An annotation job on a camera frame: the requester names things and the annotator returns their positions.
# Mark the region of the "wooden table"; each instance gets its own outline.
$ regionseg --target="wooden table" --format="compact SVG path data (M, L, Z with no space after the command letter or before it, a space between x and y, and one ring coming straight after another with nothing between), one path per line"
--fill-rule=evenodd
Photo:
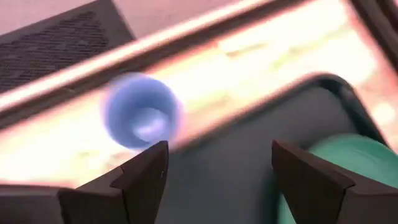
M346 1L286 9L143 72L168 84L183 103L173 148L315 72L331 72L354 86L398 150L396 74ZM78 187L135 156L103 127L107 91L92 91L0 132L0 180Z

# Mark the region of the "gray surface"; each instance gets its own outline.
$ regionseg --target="gray surface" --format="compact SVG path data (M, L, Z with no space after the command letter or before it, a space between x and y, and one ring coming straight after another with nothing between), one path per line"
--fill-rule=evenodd
M204 146L171 154L156 223L274 224L272 140L307 148L339 133L356 133L356 129L339 99L315 87Z
M238 0L113 0L140 38ZM68 11L92 0L0 0L0 34Z

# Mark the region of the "green plastic cup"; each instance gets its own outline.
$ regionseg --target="green plastic cup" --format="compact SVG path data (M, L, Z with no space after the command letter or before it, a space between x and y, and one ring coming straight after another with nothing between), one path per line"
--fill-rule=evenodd
M344 134L319 142L309 152L357 174L398 188L398 156L373 139ZM294 223L293 215L282 196L278 224Z

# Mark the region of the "metal grate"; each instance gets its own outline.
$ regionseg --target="metal grate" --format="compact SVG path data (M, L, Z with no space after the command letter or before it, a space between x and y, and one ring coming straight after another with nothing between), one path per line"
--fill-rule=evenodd
M0 44L0 93L104 52L108 44L92 11Z

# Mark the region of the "blue plastic cup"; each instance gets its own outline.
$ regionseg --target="blue plastic cup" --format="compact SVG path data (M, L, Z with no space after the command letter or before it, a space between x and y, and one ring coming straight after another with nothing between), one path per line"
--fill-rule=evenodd
M161 81L131 73L111 85L105 103L109 135L130 149L147 149L177 132L179 103Z

